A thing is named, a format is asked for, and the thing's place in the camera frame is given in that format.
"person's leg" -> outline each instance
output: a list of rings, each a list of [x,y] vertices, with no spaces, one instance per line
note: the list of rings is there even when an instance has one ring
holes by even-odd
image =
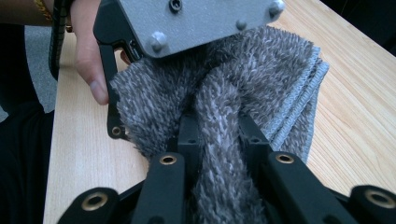
[[[53,113],[37,99],[23,26],[0,24],[0,106],[0,223],[42,223]]]
[[[37,102],[0,123],[0,223],[42,223],[52,123]]]
[[[0,24],[0,106],[8,114],[22,103],[38,102],[24,43],[24,26]]]

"black metal bracket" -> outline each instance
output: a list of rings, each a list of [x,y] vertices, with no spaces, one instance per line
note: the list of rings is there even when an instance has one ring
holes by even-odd
[[[357,186],[348,198],[327,189],[297,156],[273,151],[248,114],[241,113],[239,123],[248,173],[270,223],[395,223],[395,194]],[[145,181],[121,195],[88,190],[60,223],[185,223],[185,203],[201,169],[201,142],[195,114],[184,114],[178,136],[170,139],[168,152],[152,159]]]
[[[93,33],[99,44],[108,91],[107,133],[112,138],[126,140],[125,128],[120,121],[120,113],[117,109],[119,96],[110,86],[110,81],[118,72],[114,51],[123,49],[130,62],[140,60],[143,53],[136,44],[131,24],[126,19],[118,0],[101,1]]]

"screw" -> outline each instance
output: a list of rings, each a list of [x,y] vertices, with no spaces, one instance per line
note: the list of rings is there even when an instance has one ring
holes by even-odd
[[[151,47],[155,52],[161,51],[166,45],[168,41],[166,40],[166,35],[161,32],[154,32],[151,35]]]
[[[273,2],[269,8],[271,19],[277,19],[284,9],[285,3],[282,0],[276,0],[275,2]]]
[[[181,10],[181,0],[169,0],[169,8],[173,13],[178,13]]]
[[[238,30],[243,31],[245,30],[245,28],[247,28],[247,22],[245,20],[238,20],[236,22],[236,28],[238,28]]]

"mounting hole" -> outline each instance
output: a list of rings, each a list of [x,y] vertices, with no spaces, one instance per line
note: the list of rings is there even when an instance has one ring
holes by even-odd
[[[373,189],[367,189],[364,192],[366,199],[375,205],[383,208],[392,209],[396,207],[396,202],[390,198],[387,194]]]
[[[287,164],[294,163],[294,158],[286,154],[277,155],[276,160]]]
[[[326,224],[341,224],[341,221],[332,215],[327,215],[325,218],[323,218],[323,223]]]
[[[113,133],[114,136],[120,136],[121,128],[119,126],[114,126],[113,129],[111,130],[111,133]]]
[[[181,10],[181,0],[169,0],[169,8],[173,13],[178,13]]]
[[[166,155],[160,158],[160,163],[163,165],[172,165],[177,161],[177,158],[171,155]]]
[[[95,192],[88,195],[84,202],[82,202],[81,208],[85,211],[94,211],[107,203],[108,197],[102,192]]]

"gray fuzzy towel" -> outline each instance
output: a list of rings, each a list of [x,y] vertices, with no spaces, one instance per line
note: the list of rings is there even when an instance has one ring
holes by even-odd
[[[166,60],[143,59],[115,76],[121,121],[148,159],[166,150],[183,110],[196,110],[205,155],[189,222],[265,222],[240,155],[238,112],[253,117],[273,150],[306,161],[329,68],[318,54],[311,42],[263,26]]]

